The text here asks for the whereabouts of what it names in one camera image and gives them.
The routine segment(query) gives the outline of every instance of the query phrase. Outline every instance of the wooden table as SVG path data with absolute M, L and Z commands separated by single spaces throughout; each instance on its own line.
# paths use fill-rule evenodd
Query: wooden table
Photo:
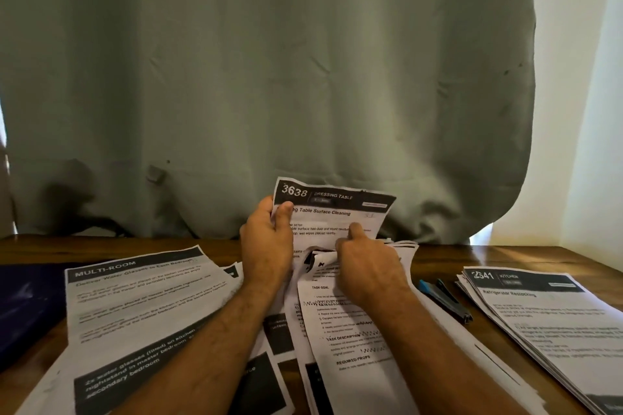
M 237 241 L 141 238 L 48 238 L 19 236 L 0 240 L 0 264 L 99 261 L 182 249 L 199 244 L 219 266 L 240 261 Z M 442 278 L 452 282 L 463 266 L 510 266 L 549 272 L 569 272 L 613 307 L 623 310 L 623 273 L 560 247 L 420 246 L 411 267 L 414 282 Z M 458 290 L 455 295 L 474 316 L 467 328 L 519 373 L 547 401 L 550 415 L 588 414 L 561 385 L 545 373 L 510 338 L 474 307 Z M 67 345 L 65 322 L 53 328 L 27 354 L 0 374 L 0 415 L 12 415 L 44 372 Z M 295 362 L 279 364 L 297 408 L 308 414 L 299 369 Z

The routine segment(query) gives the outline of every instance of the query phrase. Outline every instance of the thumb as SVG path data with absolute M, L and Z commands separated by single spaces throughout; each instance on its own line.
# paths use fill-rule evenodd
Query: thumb
M 275 214 L 275 230 L 277 232 L 292 231 L 290 228 L 290 218 L 292 218 L 292 209 L 294 204 L 292 202 L 284 202 L 276 210 Z

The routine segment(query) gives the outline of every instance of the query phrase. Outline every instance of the curtain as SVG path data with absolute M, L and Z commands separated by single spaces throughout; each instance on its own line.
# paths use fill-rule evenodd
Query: curtain
M 19 232 L 231 238 L 277 176 L 461 243 L 523 183 L 533 0 L 0 0 Z

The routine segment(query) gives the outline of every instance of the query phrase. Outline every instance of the person's right hand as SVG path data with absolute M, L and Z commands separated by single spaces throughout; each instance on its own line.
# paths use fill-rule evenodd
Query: person's right hand
M 391 305 L 403 292 L 411 294 L 396 250 L 370 239 L 359 223 L 351 223 L 348 238 L 335 243 L 338 251 L 338 287 L 368 314 Z

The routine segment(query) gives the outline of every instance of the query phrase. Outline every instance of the white wall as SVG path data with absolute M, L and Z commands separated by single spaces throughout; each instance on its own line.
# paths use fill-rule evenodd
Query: white wall
M 491 244 L 559 244 L 605 1 L 534 0 L 532 152 L 517 202 L 494 223 Z
M 608 0 L 561 246 L 623 270 L 623 0 Z

